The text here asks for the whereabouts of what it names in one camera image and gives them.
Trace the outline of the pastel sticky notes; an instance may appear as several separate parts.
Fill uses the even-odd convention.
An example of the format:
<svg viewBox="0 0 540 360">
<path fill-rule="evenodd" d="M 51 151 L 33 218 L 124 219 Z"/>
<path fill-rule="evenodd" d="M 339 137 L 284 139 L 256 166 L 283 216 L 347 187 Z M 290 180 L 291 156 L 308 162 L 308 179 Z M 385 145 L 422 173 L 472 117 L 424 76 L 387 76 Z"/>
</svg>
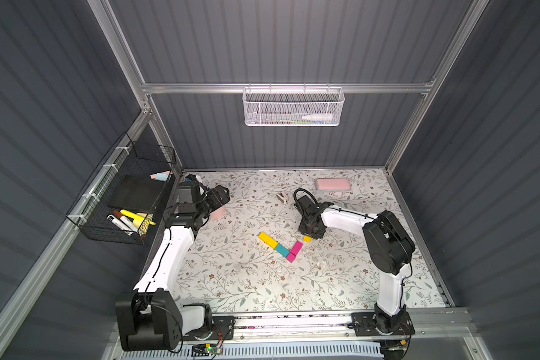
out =
<svg viewBox="0 0 540 360">
<path fill-rule="evenodd" d="M 170 175 L 171 175 L 170 171 L 157 172 L 155 174 L 151 174 L 150 178 L 156 181 L 160 181 L 160 182 L 167 182 Z"/>
</svg>

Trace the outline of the magenta long block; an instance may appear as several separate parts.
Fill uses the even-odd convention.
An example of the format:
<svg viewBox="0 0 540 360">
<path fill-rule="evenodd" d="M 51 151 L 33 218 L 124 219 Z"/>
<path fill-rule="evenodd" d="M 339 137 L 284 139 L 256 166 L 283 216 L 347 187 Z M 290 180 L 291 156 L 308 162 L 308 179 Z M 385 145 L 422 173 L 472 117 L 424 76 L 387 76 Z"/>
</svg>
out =
<svg viewBox="0 0 540 360">
<path fill-rule="evenodd" d="M 297 256 L 302 249 L 303 244 L 300 241 L 297 241 L 294 246 L 292 246 L 292 249 L 290 250 L 290 253 Z"/>
</svg>

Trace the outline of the magenta small block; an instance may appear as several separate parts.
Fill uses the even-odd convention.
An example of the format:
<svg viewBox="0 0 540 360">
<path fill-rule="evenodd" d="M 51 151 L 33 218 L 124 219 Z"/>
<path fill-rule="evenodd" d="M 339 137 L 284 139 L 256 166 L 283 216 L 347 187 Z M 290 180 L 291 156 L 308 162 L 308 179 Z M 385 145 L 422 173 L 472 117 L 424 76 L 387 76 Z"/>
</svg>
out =
<svg viewBox="0 0 540 360">
<path fill-rule="evenodd" d="M 290 263 L 293 263 L 294 260 L 296 259 L 296 255 L 295 254 L 292 254 L 292 253 L 289 253 L 287 256 L 286 256 L 286 260 Z"/>
</svg>

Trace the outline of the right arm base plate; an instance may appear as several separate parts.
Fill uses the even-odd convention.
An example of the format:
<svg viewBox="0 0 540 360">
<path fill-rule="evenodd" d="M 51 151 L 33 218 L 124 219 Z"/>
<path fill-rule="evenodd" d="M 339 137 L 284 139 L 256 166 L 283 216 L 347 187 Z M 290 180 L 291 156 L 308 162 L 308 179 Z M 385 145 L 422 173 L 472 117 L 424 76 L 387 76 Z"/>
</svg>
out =
<svg viewBox="0 0 540 360">
<path fill-rule="evenodd" d="M 400 310 L 394 316 L 376 311 L 352 313 L 351 321 L 346 327 L 352 329 L 358 337 L 376 335 L 409 337 L 416 333 L 410 314 L 405 310 Z"/>
</svg>

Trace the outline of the white marker in basket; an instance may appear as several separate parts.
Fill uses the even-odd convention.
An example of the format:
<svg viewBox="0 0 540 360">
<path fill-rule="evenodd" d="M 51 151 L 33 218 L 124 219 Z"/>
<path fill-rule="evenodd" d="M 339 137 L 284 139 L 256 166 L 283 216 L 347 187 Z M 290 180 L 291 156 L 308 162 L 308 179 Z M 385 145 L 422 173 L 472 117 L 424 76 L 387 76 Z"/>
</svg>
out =
<svg viewBox="0 0 540 360">
<path fill-rule="evenodd" d="M 109 214 L 107 216 L 107 219 L 112 222 L 116 227 L 118 227 L 121 231 L 125 232 L 129 236 L 131 236 L 134 231 L 130 229 L 125 223 L 123 223 L 121 220 L 119 220 L 117 217 L 115 217 L 113 214 Z"/>
</svg>

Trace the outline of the black notebook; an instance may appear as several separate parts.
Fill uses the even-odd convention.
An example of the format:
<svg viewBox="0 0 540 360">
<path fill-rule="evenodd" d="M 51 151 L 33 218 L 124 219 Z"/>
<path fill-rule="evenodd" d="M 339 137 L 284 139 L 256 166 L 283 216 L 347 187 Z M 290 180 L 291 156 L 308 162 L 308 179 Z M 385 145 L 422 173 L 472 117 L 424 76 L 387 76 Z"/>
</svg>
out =
<svg viewBox="0 0 540 360">
<path fill-rule="evenodd" d="M 112 209 L 148 213 L 160 197 L 166 182 L 126 175 L 120 181 L 107 205 Z"/>
</svg>

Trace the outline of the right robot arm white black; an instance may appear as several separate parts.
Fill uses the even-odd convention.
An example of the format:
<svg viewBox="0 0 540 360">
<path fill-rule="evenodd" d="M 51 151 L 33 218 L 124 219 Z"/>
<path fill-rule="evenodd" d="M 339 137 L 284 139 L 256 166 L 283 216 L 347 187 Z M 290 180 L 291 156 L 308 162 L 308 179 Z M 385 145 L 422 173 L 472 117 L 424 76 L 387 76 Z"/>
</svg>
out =
<svg viewBox="0 0 540 360">
<path fill-rule="evenodd" d="M 292 195 L 301 215 L 299 232 L 312 239 L 321 239 L 333 228 L 360 236 L 368 249 L 370 261 L 379 270 L 379 296 L 372 322 L 381 335 L 396 331 L 411 336 L 415 333 L 404 298 L 404 281 L 413 275 L 414 241 L 391 211 L 367 214 L 341 208 L 332 202 L 318 202 L 304 188 Z"/>
</svg>

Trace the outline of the white bottle in basket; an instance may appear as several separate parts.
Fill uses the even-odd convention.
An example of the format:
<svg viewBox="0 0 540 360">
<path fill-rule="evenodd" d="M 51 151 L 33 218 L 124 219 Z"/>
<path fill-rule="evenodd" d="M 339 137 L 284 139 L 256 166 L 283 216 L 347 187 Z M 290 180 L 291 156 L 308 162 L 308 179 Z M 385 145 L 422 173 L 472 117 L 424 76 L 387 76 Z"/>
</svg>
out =
<svg viewBox="0 0 540 360">
<path fill-rule="evenodd" d="M 316 124 L 326 124 L 334 121 L 334 116 L 331 113 L 313 113 L 308 115 L 303 115 L 301 117 L 302 121 L 313 122 Z"/>
</svg>

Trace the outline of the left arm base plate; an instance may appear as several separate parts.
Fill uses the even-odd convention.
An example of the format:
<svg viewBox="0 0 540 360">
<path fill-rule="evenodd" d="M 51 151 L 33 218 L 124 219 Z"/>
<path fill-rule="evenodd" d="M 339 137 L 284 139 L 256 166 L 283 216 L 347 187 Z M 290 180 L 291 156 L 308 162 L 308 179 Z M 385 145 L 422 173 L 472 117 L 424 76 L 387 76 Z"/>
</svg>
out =
<svg viewBox="0 0 540 360">
<path fill-rule="evenodd" d="M 213 316 L 211 320 L 205 322 L 205 326 L 197 330 L 190 331 L 183 339 L 184 341 L 213 341 L 232 340 L 234 336 L 234 316 Z"/>
</svg>

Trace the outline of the teal block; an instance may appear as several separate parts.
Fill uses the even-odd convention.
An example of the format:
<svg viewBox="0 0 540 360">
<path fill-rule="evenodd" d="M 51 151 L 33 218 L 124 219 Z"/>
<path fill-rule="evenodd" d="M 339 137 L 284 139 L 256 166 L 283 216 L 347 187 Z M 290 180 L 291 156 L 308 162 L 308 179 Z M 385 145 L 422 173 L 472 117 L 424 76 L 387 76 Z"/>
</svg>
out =
<svg viewBox="0 0 540 360">
<path fill-rule="evenodd" d="M 284 247 L 282 244 L 277 244 L 276 247 L 274 248 L 281 256 L 285 257 L 285 258 L 288 258 L 288 256 L 290 255 L 290 251 Z"/>
</svg>

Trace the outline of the small green circuit board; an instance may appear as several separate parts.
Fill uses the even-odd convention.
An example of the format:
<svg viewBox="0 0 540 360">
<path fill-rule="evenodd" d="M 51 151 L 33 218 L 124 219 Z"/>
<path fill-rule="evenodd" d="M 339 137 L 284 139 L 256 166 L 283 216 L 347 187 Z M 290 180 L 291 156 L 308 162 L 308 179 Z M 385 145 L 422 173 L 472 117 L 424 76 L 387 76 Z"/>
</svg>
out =
<svg viewBox="0 0 540 360">
<path fill-rule="evenodd" d="M 196 344 L 190 348 L 190 356 L 193 358 L 203 357 L 213 359 L 222 354 L 223 349 L 220 346 L 210 343 Z"/>
</svg>

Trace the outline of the yellow highlighter marker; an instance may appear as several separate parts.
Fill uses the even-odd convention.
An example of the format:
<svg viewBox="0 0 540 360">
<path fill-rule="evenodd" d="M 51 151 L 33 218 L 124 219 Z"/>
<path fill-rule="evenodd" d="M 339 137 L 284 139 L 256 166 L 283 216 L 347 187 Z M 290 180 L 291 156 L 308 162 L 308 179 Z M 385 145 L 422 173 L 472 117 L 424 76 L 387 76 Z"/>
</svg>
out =
<svg viewBox="0 0 540 360">
<path fill-rule="evenodd" d="M 142 216 L 141 214 L 133 213 L 133 212 L 128 211 L 126 209 L 121 209 L 120 213 L 122 215 L 127 216 L 128 218 L 130 218 L 133 221 L 134 225 L 137 226 L 137 227 L 140 227 L 143 224 L 144 225 L 155 225 L 155 222 L 152 220 L 152 214 L 150 214 L 150 215 L 146 214 L 146 215 Z"/>
</svg>

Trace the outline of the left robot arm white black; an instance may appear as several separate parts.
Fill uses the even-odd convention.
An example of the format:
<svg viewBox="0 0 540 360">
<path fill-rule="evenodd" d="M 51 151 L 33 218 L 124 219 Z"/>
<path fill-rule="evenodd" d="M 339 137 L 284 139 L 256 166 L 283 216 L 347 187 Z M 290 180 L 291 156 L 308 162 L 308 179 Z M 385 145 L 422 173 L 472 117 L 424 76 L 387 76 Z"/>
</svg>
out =
<svg viewBox="0 0 540 360">
<path fill-rule="evenodd" d="M 208 304 L 178 306 L 174 287 L 185 256 L 210 215 L 228 204 L 230 190 L 205 186 L 187 175 L 178 186 L 178 205 L 164 222 L 160 246 L 131 292 L 115 303 L 119 340 L 125 352 L 179 353 L 186 336 L 207 338 L 214 331 Z"/>
</svg>

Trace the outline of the pink pen cup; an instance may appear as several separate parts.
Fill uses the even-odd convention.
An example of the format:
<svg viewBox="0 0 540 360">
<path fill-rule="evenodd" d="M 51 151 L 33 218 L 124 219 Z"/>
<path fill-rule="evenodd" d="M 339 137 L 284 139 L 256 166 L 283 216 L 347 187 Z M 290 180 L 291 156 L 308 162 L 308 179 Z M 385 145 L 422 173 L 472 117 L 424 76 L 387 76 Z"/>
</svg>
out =
<svg viewBox="0 0 540 360">
<path fill-rule="evenodd" d="M 223 205 L 222 207 L 216 209 L 215 211 L 213 211 L 211 214 L 210 214 L 210 218 L 212 220 L 214 219 L 220 219 L 220 218 L 223 218 L 227 213 L 227 208 L 225 205 Z"/>
</svg>

